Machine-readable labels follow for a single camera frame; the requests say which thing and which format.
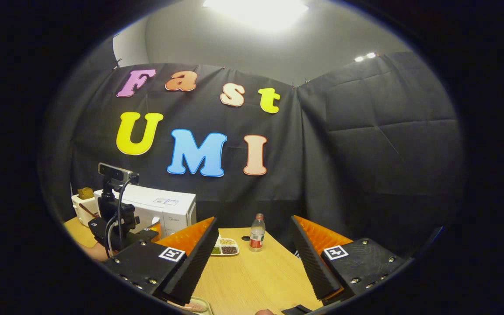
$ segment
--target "peach letter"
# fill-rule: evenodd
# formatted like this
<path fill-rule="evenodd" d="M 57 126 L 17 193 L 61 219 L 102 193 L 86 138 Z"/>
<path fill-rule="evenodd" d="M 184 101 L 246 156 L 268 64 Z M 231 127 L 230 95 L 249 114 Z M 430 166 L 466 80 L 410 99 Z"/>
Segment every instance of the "peach letter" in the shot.
<path fill-rule="evenodd" d="M 260 98 L 260 106 L 265 112 L 270 114 L 275 114 L 280 111 L 280 108 L 273 105 L 273 100 L 280 99 L 280 95 L 276 94 L 276 90 L 274 88 L 262 88 L 258 90 L 258 93 L 262 94 L 262 98 Z"/>
<path fill-rule="evenodd" d="M 264 175 L 268 169 L 264 167 L 264 143 L 268 142 L 265 137 L 249 134 L 244 137 L 248 144 L 248 164 L 244 168 L 244 174 Z"/>
<path fill-rule="evenodd" d="M 128 81 L 124 84 L 124 88 L 116 94 L 116 97 L 128 98 L 132 96 L 135 94 L 133 88 L 141 88 L 147 80 L 147 77 L 154 77 L 156 73 L 157 71 L 155 69 L 133 70 L 130 72 Z"/>
<path fill-rule="evenodd" d="M 241 106 L 244 104 L 244 87 L 242 85 L 227 83 L 223 86 L 220 101 L 230 106 Z"/>
<path fill-rule="evenodd" d="M 154 132 L 157 129 L 157 124 L 164 116 L 158 113 L 148 113 L 145 115 L 147 125 L 143 133 L 143 139 L 140 143 L 133 143 L 131 140 L 133 125 L 140 117 L 141 115 L 136 112 L 125 112 L 120 116 L 122 123 L 120 123 L 118 136 L 116 136 L 116 146 L 118 146 L 118 150 L 124 154 L 140 155 L 147 152 L 153 144 Z"/>
<path fill-rule="evenodd" d="M 192 91 L 196 88 L 198 74 L 192 71 L 180 71 L 172 75 L 172 80 L 168 80 L 164 87 L 168 91 Z"/>

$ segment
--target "black fabric backdrop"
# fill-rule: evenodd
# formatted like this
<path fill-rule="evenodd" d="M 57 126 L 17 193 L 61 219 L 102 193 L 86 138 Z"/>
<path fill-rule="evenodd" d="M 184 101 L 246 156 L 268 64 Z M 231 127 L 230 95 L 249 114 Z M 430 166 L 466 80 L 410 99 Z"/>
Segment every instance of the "black fabric backdrop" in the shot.
<path fill-rule="evenodd" d="M 220 227 L 246 227 L 264 213 L 268 232 L 289 250 L 286 229 L 296 214 L 406 256 L 458 208 L 464 173 L 456 115 L 440 82 L 411 52 L 349 64 L 297 88 L 218 66 L 110 68 L 72 83 L 74 90 L 65 86 L 59 110 L 48 114 L 42 189 L 64 220 L 74 216 L 69 182 L 74 191 L 101 189 L 101 161 L 140 173 L 144 187 L 195 193 L 198 220 L 216 216 Z M 134 96 L 117 98 L 130 71 L 143 69 L 157 74 Z M 167 91 L 164 84 L 181 70 L 198 74 L 196 89 Z M 228 82 L 244 86 L 244 105 L 220 102 Z M 280 94 L 278 113 L 260 108 L 260 88 Z M 124 112 L 141 114 L 133 142 L 144 133 L 145 114 L 164 115 L 148 152 L 132 156 L 116 147 Z M 192 131 L 198 146 L 212 132 L 226 134 L 223 177 L 166 172 L 177 128 Z M 265 175 L 242 172 L 247 134 L 268 139 Z"/>

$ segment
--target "ceiling light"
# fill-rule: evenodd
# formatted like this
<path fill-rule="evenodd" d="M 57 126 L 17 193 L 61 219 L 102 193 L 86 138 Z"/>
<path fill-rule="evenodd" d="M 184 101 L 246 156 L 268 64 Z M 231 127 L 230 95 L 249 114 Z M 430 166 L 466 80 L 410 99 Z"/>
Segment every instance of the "ceiling light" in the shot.
<path fill-rule="evenodd" d="M 206 0 L 203 6 L 264 30 L 286 28 L 308 10 L 298 0 Z"/>

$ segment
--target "white container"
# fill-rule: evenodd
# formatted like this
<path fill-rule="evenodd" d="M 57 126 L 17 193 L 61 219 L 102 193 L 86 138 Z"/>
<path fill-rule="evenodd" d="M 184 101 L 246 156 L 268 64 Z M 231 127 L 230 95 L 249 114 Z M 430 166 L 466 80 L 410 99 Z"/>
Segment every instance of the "white container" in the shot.
<path fill-rule="evenodd" d="M 96 199 L 101 196 L 102 189 L 94 192 Z M 114 192 L 114 196 L 118 198 L 120 194 Z M 163 191 L 128 184 L 122 196 L 122 203 L 134 205 L 135 215 L 140 217 L 140 223 L 130 231 L 132 233 L 160 221 L 161 235 L 164 238 L 196 223 L 196 194 L 193 193 Z"/>
<path fill-rule="evenodd" d="M 79 206 L 79 203 L 82 203 L 85 208 L 88 209 L 92 214 L 98 215 L 98 205 L 96 202 L 96 199 L 94 197 L 89 198 L 89 199 L 80 199 L 79 195 L 74 195 L 71 196 L 71 201 L 73 202 L 73 209 L 75 209 L 75 213 L 77 214 L 77 217 L 79 221 L 86 227 L 88 227 L 89 221 L 94 219 L 94 217 L 82 209 Z"/>

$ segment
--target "yellow letter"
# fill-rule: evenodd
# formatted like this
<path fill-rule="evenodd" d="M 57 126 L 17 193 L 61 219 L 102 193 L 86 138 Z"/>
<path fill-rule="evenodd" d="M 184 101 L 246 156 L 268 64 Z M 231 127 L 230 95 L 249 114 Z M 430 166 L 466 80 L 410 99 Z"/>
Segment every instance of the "yellow letter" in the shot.
<path fill-rule="evenodd" d="M 244 174 L 264 175 L 268 169 L 264 167 L 264 143 L 268 142 L 265 137 L 249 134 L 244 137 L 248 144 L 248 164 L 244 168 Z"/>
<path fill-rule="evenodd" d="M 196 88 L 198 74 L 193 71 L 180 71 L 172 75 L 172 80 L 168 80 L 164 87 L 168 91 L 192 91 Z"/>
<path fill-rule="evenodd" d="M 153 144 L 154 132 L 157 130 L 157 124 L 164 116 L 158 113 L 148 113 L 145 115 L 147 125 L 145 126 L 143 139 L 140 143 L 133 143 L 131 140 L 133 125 L 140 117 L 141 115 L 135 112 L 125 112 L 120 116 L 122 123 L 120 123 L 120 129 L 118 129 L 116 146 L 118 146 L 118 150 L 124 154 L 140 155 L 147 152 Z"/>
<path fill-rule="evenodd" d="M 230 106 L 241 106 L 244 104 L 242 94 L 244 94 L 244 87 L 242 85 L 227 83 L 223 86 L 220 101 Z"/>
<path fill-rule="evenodd" d="M 262 88 L 258 90 L 258 93 L 262 94 L 262 98 L 260 98 L 260 106 L 265 112 L 270 114 L 275 114 L 280 111 L 280 108 L 273 105 L 273 100 L 280 99 L 280 95 L 276 94 L 276 90 L 274 88 Z"/>

